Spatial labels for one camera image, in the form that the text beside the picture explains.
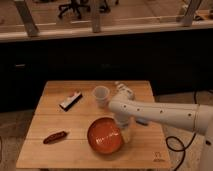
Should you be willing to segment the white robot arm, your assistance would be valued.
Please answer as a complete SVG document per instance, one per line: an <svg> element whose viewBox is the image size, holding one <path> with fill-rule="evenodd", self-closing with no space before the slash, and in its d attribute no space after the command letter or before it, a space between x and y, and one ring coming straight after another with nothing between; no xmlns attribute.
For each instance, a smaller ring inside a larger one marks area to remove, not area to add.
<svg viewBox="0 0 213 171"><path fill-rule="evenodd" d="M213 171L213 106L139 102L132 96L129 90L119 90L109 102L119 128L127 127L133 116L203 135L199 171Z"/></svg>

